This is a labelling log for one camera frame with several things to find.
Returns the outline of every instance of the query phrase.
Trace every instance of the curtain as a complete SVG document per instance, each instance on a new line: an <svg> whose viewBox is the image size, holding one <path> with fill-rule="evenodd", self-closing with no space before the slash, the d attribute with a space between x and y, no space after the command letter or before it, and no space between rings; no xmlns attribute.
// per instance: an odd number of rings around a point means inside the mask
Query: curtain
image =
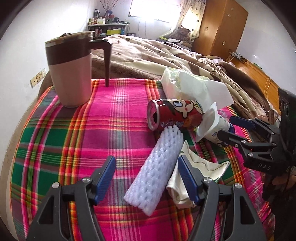
<svg viewBox="0 0 296 241"><path fill-rule="evenodd" d="M193 42L199 36L205 5L206 0L181 0L180 17L173 32L181 26L185 27L191 31L190 38Z"/></svg>

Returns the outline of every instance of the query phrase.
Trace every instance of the plaid tablecloth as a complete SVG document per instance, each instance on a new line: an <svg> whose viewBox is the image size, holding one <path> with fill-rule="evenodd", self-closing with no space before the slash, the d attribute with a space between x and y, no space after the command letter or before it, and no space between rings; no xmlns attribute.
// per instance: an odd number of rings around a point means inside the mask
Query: plaid tablecloth
<svg viewBox="0 0 296 241"><path fill-rule="evenodd" d="M192 210L177 209L167 191L151 217L123 200L156 143L147 126L146 110L149 100L165 98L160 82L112 79L106 88L104 80L94 80L92 87L90 100L78 108L63 107L54 87L49 88L25 124L11 180L11 208L19 240L25 240L38 205L53 182L76 183L90 176L109 155L116 157L117 169L105 199L95 207L106 240L187 240L194 223ZM231 107L219 113L227 119L236 115ZM249 138L243 128L236 126L236 133ZM241 183L263 221L270 209L261 198L260 175L243 167L238 150L220 148L207 140L195 143L193 131L183 134L200 157L215 163L230 161L222 183ZM222 208L220 204L212 240L220 237ZM70 215L75 240L81 240L74 203L70 204ZM273 226L271 215L264 222L268 237Z"/></svg>

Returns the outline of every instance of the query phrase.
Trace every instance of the power outlet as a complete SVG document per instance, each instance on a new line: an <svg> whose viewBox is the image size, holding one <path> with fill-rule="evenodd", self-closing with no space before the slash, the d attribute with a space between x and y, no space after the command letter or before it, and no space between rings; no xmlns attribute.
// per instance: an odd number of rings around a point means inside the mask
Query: power outlet
<svg viewBox="0 0 296 241"><path fill-rule="evenodd" d="M37 79L36 79L36 76L34 76L34 77L31 79L30 83L31 83L32 88L33 88L35 85L38 84L38 81L37 81Z"/></svg>
<svg viewBox="0 0 296 241"><path fill-rule="evenodd" d="M42 78L44 78L46 76L46 70L45 69L41 70L41 75L42 75Z"/></svg>
<svg viewBox="0 0 296 241"><path fill-rule="evenodd" d="M38 74L36 74L36 79L37 79L37 81L39 82L40 80L42 80L42 73L41 72L39 72Z"/></svg>

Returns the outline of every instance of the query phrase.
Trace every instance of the screw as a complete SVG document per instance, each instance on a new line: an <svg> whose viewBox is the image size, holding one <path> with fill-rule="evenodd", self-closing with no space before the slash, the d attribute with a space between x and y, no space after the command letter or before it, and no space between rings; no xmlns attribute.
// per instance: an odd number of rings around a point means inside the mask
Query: screw
<svg viewBox="0 0 296 241"><path fill-rule="evenodd" d="M240 183L236 183L234 186L238 189L242 188L242 185Z"/></svg>
<svg viewBox="0 0 296 241"><path fill-rule="evenodd" d="M206 183L210 183L212 181L212 179L210 177L205 177L203 180Z"/></svg>
<svg viewBox="0 0 296 241"><path fill-rule="evenodd" d="M59 183L53 183L52 184L52 188L58 188L59 187Z"/></svg>
<svg viewBox="0 0 296 241"><path fill-rule="evenodd" d="M82 179L82 181L83 181L84 183L89 183L89 182L91 181L91 178L90 178L90 177L84 177L84 178Z"/></svg>

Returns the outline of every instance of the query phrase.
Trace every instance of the mug lid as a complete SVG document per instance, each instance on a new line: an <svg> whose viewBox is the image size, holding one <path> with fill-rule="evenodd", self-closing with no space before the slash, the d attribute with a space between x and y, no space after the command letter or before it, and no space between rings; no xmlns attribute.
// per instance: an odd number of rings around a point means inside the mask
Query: mug lid
<svg viewBox="0 0 296 241"><path fill-rule="evenodd" d="M77 39L84 39L84 38L92 38L95 31L84 31L84 32L78 32L73 34L63 34L61 37L51 39L47 42L45 42L45 47L50 47L54 45L58 45L67 41L73 41Z"/></svg>

